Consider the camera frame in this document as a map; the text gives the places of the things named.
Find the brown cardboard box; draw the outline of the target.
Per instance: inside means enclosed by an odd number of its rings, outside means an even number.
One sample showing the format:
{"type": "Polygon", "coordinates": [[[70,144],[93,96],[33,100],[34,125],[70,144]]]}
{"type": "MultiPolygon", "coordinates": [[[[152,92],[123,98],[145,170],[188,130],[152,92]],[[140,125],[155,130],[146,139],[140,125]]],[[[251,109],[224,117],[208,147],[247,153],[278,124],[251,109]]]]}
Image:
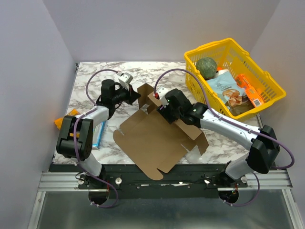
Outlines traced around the brown cardboard box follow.
{"type": "Polygon", "coordinates": [[[209,144],[202,130],[181,120],[169,124],[157,112],[161,102],[153,95],[153,87],[138,87],[139,110],[125,120],[113,138],[120,149],[150,179],[162,180],[187,153],[198,147],[203,155],[209,144]]]}

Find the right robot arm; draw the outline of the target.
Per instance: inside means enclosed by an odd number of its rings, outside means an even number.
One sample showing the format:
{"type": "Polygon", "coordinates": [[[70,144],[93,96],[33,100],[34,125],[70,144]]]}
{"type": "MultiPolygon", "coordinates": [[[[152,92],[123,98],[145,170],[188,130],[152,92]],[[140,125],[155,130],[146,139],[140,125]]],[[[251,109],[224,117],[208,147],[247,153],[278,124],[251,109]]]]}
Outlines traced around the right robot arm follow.
{"type": "Polygon", "coordinates": [[[249,151],[237,160],[226,163],[216,175],[216,183],[230,187],[245,174],[258,172],[267,174],[279,154],[279,144],[275,142],[274,129],[264,125],[263,128],[246,125],[231,118],[223,119],[214,109],[197,102],[192,104],[184,93],[178,89],[157,89],[155,97],[161,101],[157,111],[168,123],[181,120],[186,125],[217,132],[239,143],[249,151]]]}

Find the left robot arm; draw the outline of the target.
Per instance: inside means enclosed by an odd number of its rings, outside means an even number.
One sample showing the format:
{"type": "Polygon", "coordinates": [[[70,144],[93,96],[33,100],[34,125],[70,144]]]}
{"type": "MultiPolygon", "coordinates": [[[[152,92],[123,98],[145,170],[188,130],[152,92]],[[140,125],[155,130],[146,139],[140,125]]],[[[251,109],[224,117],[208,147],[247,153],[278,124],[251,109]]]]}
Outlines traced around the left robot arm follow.
{"type": "Polygon", "coordinates": [[[123,102],[132,105],[141,97],[133,90],[131,80],[103,80],[101,95],[91,110],[81,115],[66,115],[63,118],[56,151],[65,158],[73,158],[77,165],[91,174],[89,183],[94,188],[102,188],[106,177],[102,174],[102,164],[92,154],[93,129],[109,120],[123,102]]]}

